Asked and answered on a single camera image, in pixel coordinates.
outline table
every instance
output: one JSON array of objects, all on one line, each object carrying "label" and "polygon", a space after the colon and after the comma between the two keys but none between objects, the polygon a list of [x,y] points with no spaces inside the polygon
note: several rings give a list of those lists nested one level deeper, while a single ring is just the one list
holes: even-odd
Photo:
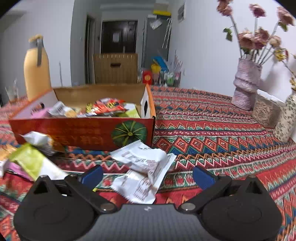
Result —
[{"label": "table", "polygon": [[[251,112],[231,104],[231,97],[206,91],[152,86],[157,112],[153,145],[178,157],[174,171],[162,182],[155,203],[181,203],[201,192],[192,178],[192,168],[200,165],[213,174],[225,173],[244,179],[256,175],[269,191],[282,213],[283,223],[277,240],[296,236],[296,145],[281,143],[257,123]],[[25,100],[18,103],[22,106]],[[7,115],[18,106],[0,109],[1,144],[18,146]],[[104,151],[67,147],[67,154],[52,159],[68,173],[82,173],[102,165],[104,178],[97,185],[101,195],[117,206],[127,203],[110,188],[112,181],[128,171]],[[32,183],[7,173],[0,179],[0,232],[7,240],[19,240],[13,215]]]}]

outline floral vase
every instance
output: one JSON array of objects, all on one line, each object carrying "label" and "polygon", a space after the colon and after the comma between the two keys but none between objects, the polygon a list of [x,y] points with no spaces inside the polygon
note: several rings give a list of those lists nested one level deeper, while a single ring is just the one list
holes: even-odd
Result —
[{"label": "floral vase", "polygon": [[286,104],[281,109],[281,115],[274,128],[273,134],[281,142],[287,142],[296,123],[296,91],[292,89],[292,94],[286,100]]},{"label": "floral vase", "polygon": [[255,104],[262,66],[250,59],[239,59],[233,84],[236,86],[231,103],[243,110],[251,110]]}]

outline metal screw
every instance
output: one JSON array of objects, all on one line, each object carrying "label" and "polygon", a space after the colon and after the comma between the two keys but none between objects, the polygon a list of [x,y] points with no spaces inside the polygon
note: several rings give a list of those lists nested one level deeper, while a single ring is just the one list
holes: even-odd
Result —
[{"label": "metal screw", "polygon": [[187,202],[181,205],[181,208],[185,211],[192,211],[195,209],[195,205],[193,203]]},{"label": "metal screw", "polygon": [[103,203],[100,208],[103,211],[112,211],[115,208],[115,205],[113,203]]}]

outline thermos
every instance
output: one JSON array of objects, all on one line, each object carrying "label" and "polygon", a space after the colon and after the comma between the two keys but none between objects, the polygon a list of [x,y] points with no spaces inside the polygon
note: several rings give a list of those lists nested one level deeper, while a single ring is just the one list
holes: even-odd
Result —
[{"label": "thermos", "polygon": [[29,101],[51,89],[48,56],[43,45],[43,36],[29,39],[30,48],[24,60],[24,76]]}]

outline gray door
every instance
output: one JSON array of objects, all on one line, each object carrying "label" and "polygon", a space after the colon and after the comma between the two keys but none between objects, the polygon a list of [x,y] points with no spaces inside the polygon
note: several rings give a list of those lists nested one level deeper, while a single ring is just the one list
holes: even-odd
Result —
[{"label": "gray door", "polygon": [[146,41],[144,41],[144,46],[143,46],[142,67],[147,69],[151,68],[151,64],[153,63],[153,58],[159,55],[158,51],[166,61],[168,60],[169,46],[167,49],[165,48],[167,41],[165,41],[165,45],[162,48],[168,21],[167,21],[167,18],[161,19],[162,25],[157,29],[153,30],[150,26],[150,23],[154,22],[155,20],[156,19],[154,18],[146,19],[146,26],[145,26],[146,32],[144,34],[144,38],[146,37]]}]

